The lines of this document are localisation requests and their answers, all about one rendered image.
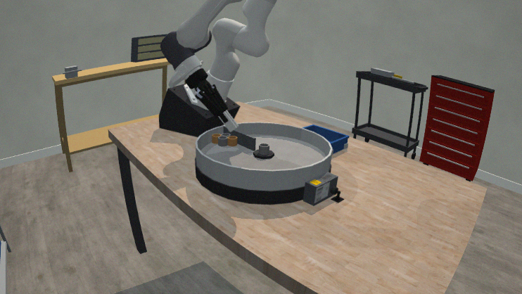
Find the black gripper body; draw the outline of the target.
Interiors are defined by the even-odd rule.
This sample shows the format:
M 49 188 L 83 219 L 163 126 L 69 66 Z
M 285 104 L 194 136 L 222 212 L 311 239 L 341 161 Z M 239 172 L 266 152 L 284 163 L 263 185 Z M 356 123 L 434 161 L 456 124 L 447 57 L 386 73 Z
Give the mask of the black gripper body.
M 195 88 L 197 92 L 197 88 L 199 88 L 201 91 L 204 91 L 204 94 L 209 95 L 207 90 L 205 89 L 204 85 L 209 83 L 206 78 L 208 77 L 208 74 L 206 71 L 204 71 L 203 68 L 195 71 L 191 76 L 186 79 L 186 84 L 189 86 L 190 89 Z

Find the blue crate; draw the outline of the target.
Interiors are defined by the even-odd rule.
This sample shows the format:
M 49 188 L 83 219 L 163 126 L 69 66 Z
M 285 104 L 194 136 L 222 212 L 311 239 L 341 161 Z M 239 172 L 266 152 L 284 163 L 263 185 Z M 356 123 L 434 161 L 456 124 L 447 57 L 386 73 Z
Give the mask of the blue crate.
M 331 142 L 332 146 L 332 155 L 334 153 L 337 153 L 338 151 L 341 151 L 343 149 L 346 149 L 348 147 L 348 138 L 350 136 L 341 134 L 339 132 L 335 132 L 330 129 L 326 129 L 317 125 L 310 125 L 303 127 L 303 129 L 310 130 L 312 132 L 315 132 L 323 137 L 326 138 L 327 141 Z

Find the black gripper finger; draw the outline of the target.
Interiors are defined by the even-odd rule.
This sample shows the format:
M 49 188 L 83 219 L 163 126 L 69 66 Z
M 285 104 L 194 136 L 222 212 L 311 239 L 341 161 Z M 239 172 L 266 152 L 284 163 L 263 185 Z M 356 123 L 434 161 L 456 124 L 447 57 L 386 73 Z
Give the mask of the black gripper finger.
M 199 88 L 197 88 L 197 94 L 195 97 L 200 100 L 203 105 L 215 116 L 219 117 L 219 119 L 223 122 L 225 127 L 232 132 L 237 128 L 237 126 L 233 123 L 231 118 L 227 115 L 227 113 L 222 109 L 222 107 L 219 105 L 219 103 L 215 100 L 215 98 L 212 96 L 211 90 L 209 90 L 208 85 L 204 85 L 205 89 L 209 93 L 207 96 L 204 94 L 203 91 L 201 91 Z
M 227 115 L 231 118 L 231 120 L 233 120 L 233 123 L 238 127 L 238 124 L 236 123 L 236 121 L 233 119 L 233 117 L 227 111 L 228 107 L 227 107 L 226 103 L 224 102 L 224 100 L 222 99 L 222 97 L 220 96 L 216 86 L 214 84 L 211 85 L 210 83 L 207 83 L 207 85 L 208 85 L 209 89 L 211 90 L 212 95 L 215 98 L 215 100 L 219 103 L 219 105 L 227 113 Z

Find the bronze bushing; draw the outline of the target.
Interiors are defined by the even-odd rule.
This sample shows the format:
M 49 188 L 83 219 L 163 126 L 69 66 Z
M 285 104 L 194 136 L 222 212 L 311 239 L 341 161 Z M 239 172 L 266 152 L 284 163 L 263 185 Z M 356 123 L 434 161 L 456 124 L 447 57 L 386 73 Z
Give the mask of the bronze bushing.
M 218 136 L 222 136 L 221 134 L 213 134 L 212 135 L 212 143 L 218 144 Z
M 237 146 L 237 136 L 228 136 L 228 146 Z

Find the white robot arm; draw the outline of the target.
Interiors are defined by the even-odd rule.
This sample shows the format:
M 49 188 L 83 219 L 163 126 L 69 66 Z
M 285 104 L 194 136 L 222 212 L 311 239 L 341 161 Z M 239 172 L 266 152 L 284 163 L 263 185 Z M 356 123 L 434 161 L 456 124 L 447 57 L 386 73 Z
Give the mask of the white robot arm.
M 170 88 L 200 69 L 203 61 L 199 61 L 194 53 L 211 42 L 212 34 L 216 42 L 216 55 L 206 80 L 216 86 L 224 101 L 240 67 L 235 49 L 256 58 L 269 50 L 265 25 L 277 0 L 247 0 L 243 5 L 247 25 L 222 18 L 213 25 L 212 33 L 208 29 L 226 5 L 240 1 L 207 0 L 177 31 L 165 36 L 160 44 L 161 51 L 175 71 L 169 82 Z

